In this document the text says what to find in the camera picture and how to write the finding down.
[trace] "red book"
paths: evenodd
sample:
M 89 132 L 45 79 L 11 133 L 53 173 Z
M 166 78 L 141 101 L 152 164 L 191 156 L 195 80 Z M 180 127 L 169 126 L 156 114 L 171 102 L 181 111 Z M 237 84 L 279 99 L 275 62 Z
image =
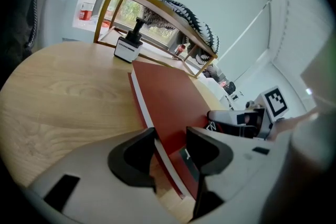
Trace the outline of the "red book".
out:
M 155 127 L 156 149 L 178 188 L 196 199 L 198 170 L 186 151 L 186 127 L 204 127 L 209 107 L 179 69 L 133 61 L 131 79 L 147 127 Z

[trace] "wooden shelf frame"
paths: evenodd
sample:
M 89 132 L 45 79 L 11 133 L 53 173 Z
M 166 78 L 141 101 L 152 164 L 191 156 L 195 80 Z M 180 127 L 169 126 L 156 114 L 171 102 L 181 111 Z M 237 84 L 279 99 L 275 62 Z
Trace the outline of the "wooden shelf frame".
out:
M 100 35 L 100 29 L 104 20 L 104 16 L 105 13 L 107 11 L 107 8 L 111 2 L 111 0 L 105 0 L 105 2 L 103 3 L 103 6 L 101 8 L 100 14 L 99 14 L 99 18 L 98 18 L 98 22 L 97 22 L 97 27 L 96 27 L 96 31 L 94 33 L 94 39 L 93 42 L 94 43 L 98 43 L 101 45 L 105 45 L 108 47 L 112 47 L 115 48 L 115 45 L 113 44 L 109 44 L 108 42 L 103 41 L 104 38 L 109 34 L 110 31 L 113 30 L 113 22 L 117 16 L 117 13 L 121 7 L 123 0 L 119 0 L 113 16 L 112 16 L 112 20 L 111 20 L 111 24 L 110 24 L 110 29 L 109 31 L 103 35 L 101 38 L 99 38 Z M 187 60 L 187 58 L 192 54 L 192 51 L 187 55 L 187 57 L 183 60 L 182 58 L 180 58 L 179 56 L 174 55 L 173 53 L 166 51 L 164 49 L 162 49 L 160 46 L 157 46 L 156 44 L 148 41 L 148 40 L 144 40 L 143 41 L 147 42 L 148 44 L 154 46 L 157 49 L 161 49 L 163 51 L 165 51 L 167 54 L 173 56 L 176 60 L 181 61 L 182 65 L 184 67 L 184 71 L 192 77 L 197 78 L 202 72 L 203 70 L 205 70 L 205 68 L 207 66 L 209 66 L 211 64 L 211 62 L 217 58 L 217 55 L 212 51 L 212 49 L 204 42 L 204 40 L 198 35 L 198 33 L 189 25 L 189 23 L 184 20 L 183 18 L 181 18 L 178 14 L 176 14 L 172 9 L 170 9 L 169 7 L 167 7 L 162 1 L 160 0 L 133 0 L 138 2 L 139 4 L 151 9 L 152 11 L 154 11 L 155 13 L 157 13 L 158 15 L 160 15 L 162 18 L 166 19 L 169 23 L 171 23 L 172 25 L 174 25 L 179 31 L 181 31 L 183 34 L 185 34 L 193 43 L 195 43 L 195 47 L 192 49 L 192 51 L 195 50 L 196 47 L 199 47 L 201 49 L 203 49 L 204 51 L 206 51 L 211 58 L 209 59 L 209 61 L 202 67 L 202 69 L 197 73 L 194 74 L 191 69 L 189 68 L 189 66 L 185 63 L 185 61 Z M 148 60 L 152 60 L 156 63 L 159 63 L 161 65 L 165 65 L 165 66 L 169 66 L 169 67 L 173 67 L 173 68 L 177 68 L 175 66 L 169 65 L 168 63 L 165 63 L 163 61 L 160 61 L 158 59 L 146 56 L 144 54 L 139 54 L 140 57 L 146 58 Z

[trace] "wooden table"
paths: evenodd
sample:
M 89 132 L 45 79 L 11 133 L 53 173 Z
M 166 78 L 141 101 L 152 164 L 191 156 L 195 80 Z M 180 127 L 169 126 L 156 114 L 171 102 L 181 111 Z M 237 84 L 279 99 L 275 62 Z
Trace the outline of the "wooden table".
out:
M 128 78 L 132 65 L 113 52 L 64 42 L 36 52 L 12 73 L 0 92 L 0 151 L 16 182 L 28 186 L 76 147 L 142 128 Z M 224 109 L 202 83 L 194 83 L 212 110 Z M 167 195 L 174 194 L 155 160 L 151 174 L 159 178 L 161 202 L 172 209 Z M 182 213 L 178 218 L 188 221 Z

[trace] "window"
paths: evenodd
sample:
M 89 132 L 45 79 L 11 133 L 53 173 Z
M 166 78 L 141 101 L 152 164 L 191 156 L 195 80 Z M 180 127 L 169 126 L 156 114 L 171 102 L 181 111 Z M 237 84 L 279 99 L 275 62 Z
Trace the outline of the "window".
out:
M 113 12 L 119 0 L 111 0 L 108 10 L 105 14 L 105 22 L 111 21 Z M 141 17 L 142 6 L 132 0 L 123 0 L 121 7 L 118 11 L 116 22 L 122 25 L 133 28 L 136 23 L 136 18 Z M 174 36 L 176 30 L 168 30 L 165 28 L 146 27 L 141 28 L 140 33 L 149 36 L 164 45 L 167 45 L 171 38 Z

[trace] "white bottle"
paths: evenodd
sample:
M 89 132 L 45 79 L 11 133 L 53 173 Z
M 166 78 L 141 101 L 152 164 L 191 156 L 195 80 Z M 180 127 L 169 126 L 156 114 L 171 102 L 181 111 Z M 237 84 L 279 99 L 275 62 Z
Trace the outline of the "white bottle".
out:
M 90 20 L 95 2 L 96 0 L 83 0 L 79 13 L 79 19 L 81 21 Z

